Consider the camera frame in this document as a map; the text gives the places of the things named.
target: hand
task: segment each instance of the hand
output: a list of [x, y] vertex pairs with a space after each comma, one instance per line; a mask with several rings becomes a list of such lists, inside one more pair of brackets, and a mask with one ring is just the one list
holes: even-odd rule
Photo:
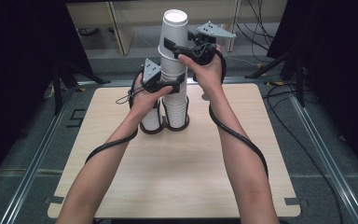
[[210, 93], [222, 90], [222, 64], [217, 55], [214, 55], [212, 61], [207, 65], [199, 65], [183, 54], [180, 54], [178, 59], [194, 71], [197, 81], [208, 96]]
[[[138, 75], [135, 81], [135, 86], [141, 86], [142, 73]], [[135, 91], [132, 105], [132, 112], [142, 115], [142, 118], [153, 108], [153, 105], [158, 98], [167, 95], [172, 91], [173, 87], [164, 87], [159, 91], [150, 93], [145, 91], [143, 88]]]

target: light wood tabletop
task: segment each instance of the light wood tabletop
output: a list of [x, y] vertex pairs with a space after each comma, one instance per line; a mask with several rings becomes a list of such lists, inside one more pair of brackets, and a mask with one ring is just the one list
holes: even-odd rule
[[[285, 202], [295, 199], [296, 194], [259, 89], [255, 84], [227, 84], [224, 89], [243, 129], [266, 157], [278, 216], [298, 216], [299, 205]], [[102, 88], [94, 93], [55, 197], [66, 196], [91, 151], [103, 144], [125, 118], [128, 104], [117, 105], [115, 101], [127, 90]], [[183, 131], [164, 129], [150, 135], [139, 130], [96, 217], [239, 217], [217, 128], [202, 94], [200, 86], [187, 85], [190, 124]], [[57, 217], [61, 208], [60, 203], [51, 203], [48, 215]]]

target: stacked cups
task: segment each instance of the stacked cups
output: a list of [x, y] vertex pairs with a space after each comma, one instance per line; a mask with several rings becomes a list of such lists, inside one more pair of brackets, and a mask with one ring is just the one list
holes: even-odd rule
[[162, 115], [159, 112], [160, 100], [156, 101], [155, 106], [147, 115], [142, 119], [141, 129], [144, 133], [158, 133], [163, 128]]
[[177, 46], [187, 46], [187, 15], [181, 10], [171, 9], [164, 13], [158, 52], [161, 55], [161, 81], [183, 80], [180, 92], [164, 96], [162, 103], [170, 129], [184, 129], [189, 122], [186, 94], [187, 69], [174, 59], [173, 53], [164, 47], [164, 37]]

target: human arm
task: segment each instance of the human arm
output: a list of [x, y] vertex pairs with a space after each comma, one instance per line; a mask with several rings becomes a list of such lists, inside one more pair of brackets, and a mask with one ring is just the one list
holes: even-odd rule
[[[179, 60], [197, 74], [215, 116], [230, 129], [249, 138], [233, 112], [221, 85], [221, 63], [215, 55], [200, 66], [180, 55]], [[218, 128], [227, 175], [240, 211], [241, 223], [278, 223], [269, 180], [263, 163], [253, 150], [230, 133]]]
[[[127, 137], [135, 132], [141, 120], [157, 99], [168, 94], [172, 87], [158, 92], [139, 91], [126, 118], [106, 140], [106, 143]], [[70, 188], [57, 223], [92, 223], [94, 215], [109, 189], [129, 142], [113, 146], [93, 156], [80, 170]]]

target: wrist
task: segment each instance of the wrist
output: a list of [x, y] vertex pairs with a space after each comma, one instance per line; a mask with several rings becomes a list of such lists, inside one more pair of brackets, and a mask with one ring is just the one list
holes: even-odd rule
[[130, 110], [129, 114], [127, 115], [127, 119], [131, 120], [132, 122], [138, 125], [145, 116], [146, 116], [145, 112], [133, 107]]
[[220, 101], [225, 98], [225, 93], [222, 86], [218, 86], [212, 89], [204, 89], [204, 93], [208, 96], [209, 101]]

